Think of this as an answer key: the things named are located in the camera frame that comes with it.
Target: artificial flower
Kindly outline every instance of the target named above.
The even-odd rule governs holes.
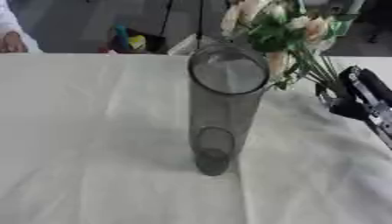
[[[309,42],[319,42],[328,33],[329,21],[318,17],[306,24],[306,40]]]
[[[279,23],[284,24],[287,21],[286,10],[282,5],[273,5],[269,9],[269,14]]]
[[[307,16],[295,17],[287,24],[287,28],[290,30],[302,29],[307,26],[309,21],[311,20]]]
[[[230,36],[240,21],[249,24],[257,13],[272,0],[235,0],[220,24],[223,36]]]

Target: white rose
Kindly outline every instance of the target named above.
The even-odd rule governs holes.
[[[223,18],[220,28],[222,29],[222,35],[228,37],[233,32],[235,25],[237,24],[238,17],[240,16],[241,8],[238,4],[232,5],[231,8],[226,12]]]
[[[269,14],[280,24],[286,22],[286,10],[282,5],[275,5],[271,9],[269,9]]]
[[[295,17],[287,24],[287,28],[290,30],[305,28],[309,21],[311,20],[306,16]]]

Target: tripod leg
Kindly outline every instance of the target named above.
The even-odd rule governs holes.
[[[173,0],[169,0],[169,2],[166,5],[166,14],[164,15],[164,23],[162,24],[162,29],[161,32],[159,33],[160,37],[162,37],[165,33],[167,21],[169,20],[170,13],[172,11],[172,6],[173,6]]]
[[[197,49],[200,49],[201,39],[203,38],[203,12],[204,12],[204,0],[200,0],[199,4],[199,26],[196,33],[196,40],[198,42]]]

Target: white tablecloth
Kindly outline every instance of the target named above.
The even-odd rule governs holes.
[[[392,59],[338,59],[376,71]],[[186,58],[0,59],[0,223],[391,223],[392,161],[301,83],[269,92],[239,168],[197,173]]]

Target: metal mesh container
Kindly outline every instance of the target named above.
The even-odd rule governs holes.
[[[222,174],[242,150],[269,79],[264,58],[230,44],[208,45],[191,56],[189,140],[196,165]]]

